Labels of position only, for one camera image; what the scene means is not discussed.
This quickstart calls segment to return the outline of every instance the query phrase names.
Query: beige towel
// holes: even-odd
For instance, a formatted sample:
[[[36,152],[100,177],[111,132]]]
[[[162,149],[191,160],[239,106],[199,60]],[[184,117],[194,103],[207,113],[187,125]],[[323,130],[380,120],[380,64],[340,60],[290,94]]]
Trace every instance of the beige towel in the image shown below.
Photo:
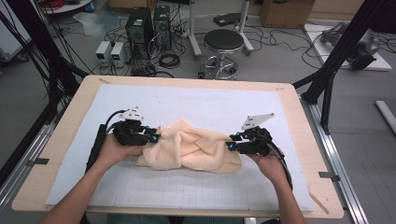
[[[225,145],[232,141],[228,135],[191,127],[180,119],[170,127],[160,127],[158,143],[147,144],[136,165],[155,170],[188,167],[211,173],[235,173],[241,169],[239,154]]]

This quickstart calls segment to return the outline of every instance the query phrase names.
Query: human hand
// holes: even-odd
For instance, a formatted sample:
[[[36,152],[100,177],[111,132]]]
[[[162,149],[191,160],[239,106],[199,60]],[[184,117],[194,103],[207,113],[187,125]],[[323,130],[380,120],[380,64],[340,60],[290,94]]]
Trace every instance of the human hand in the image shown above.
[[[141,146],[122,146],[114,134],[111,133],[107,135],[95,165],[100,165],[102,168],[108,170],[119,161],[122,161],[127,155],[140,154],[142,154]]]
[[[262,171],[273,184],[288,183],[283,165],[273,150],[265,157],[258,154],[247,154],[247,156],[257,163],[260,171]]]

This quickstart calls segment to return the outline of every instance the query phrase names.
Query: computer tower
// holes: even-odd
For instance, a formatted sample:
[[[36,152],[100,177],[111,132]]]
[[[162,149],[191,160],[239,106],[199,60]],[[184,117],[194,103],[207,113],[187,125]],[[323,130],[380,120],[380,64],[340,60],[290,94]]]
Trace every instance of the computer tower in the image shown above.
[[[149,59],[150,49],[154,46],[154,43],[150,44],[154,37],[154,29],[149,8],[134,7],[126,22],[125,30],[132,44],[132,58]]]
[[[159,49],[172,49],[170,13],[169,6],[155,7],[153,23]]]

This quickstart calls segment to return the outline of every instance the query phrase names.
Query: stool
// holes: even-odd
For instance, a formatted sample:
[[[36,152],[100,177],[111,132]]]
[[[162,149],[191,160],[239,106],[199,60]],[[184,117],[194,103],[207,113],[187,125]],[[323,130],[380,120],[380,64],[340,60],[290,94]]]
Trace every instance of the stool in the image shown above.
[[[205,35],[205,47],[217,56],[207,59],[198,73],[199,78],[204,78],[205,74],[209,74],[214,79],[236,80],[236,72],[238,64],[226,57],[226,54],[232,54],[240,51],[244,47],[244,38],[237,32],[230,30],[214,30]]]

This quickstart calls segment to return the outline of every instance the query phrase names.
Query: cardboard box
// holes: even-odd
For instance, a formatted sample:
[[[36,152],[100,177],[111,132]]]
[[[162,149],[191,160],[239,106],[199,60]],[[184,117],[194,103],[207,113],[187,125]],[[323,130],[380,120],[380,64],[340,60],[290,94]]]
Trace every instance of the cardboard box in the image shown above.
[[[350,21],[364,0],[320,0],[312,7],[309,18]]]
[[[262,26],[303,29],[314,4],[315,0],[289,0],[284,4],[264,0],[260,13]]]
[[[252,16],[259,16],[261,9],[262,9],[262,3],[256,3],[255,1],[250,1],[247,14]]]
[[[157,6],[157,0],[109,0],[111,8],[128,12],[134,7],[149,7],[152,12]]]

